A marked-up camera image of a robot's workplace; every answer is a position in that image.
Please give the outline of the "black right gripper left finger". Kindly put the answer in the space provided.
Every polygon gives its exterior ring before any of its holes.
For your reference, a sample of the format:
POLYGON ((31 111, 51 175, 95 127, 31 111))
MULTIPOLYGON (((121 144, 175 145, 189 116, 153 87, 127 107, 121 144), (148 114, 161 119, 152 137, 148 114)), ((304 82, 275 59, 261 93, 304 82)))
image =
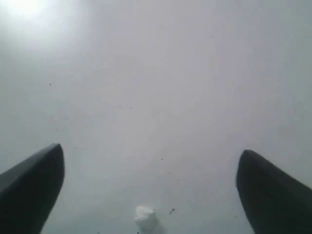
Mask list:
POLYGON ((63 186, 64 152, 53 143, 0 175, 0 232, 41 233, 63 186))

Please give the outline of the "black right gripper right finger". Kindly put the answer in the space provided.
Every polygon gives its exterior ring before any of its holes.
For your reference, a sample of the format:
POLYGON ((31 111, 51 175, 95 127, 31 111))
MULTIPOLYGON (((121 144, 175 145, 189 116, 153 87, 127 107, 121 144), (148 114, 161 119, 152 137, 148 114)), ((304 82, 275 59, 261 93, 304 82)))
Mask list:
POLYGON ((244 150, 235 186, 255 234, 310 234, 312 190, 264 156, 244 150))

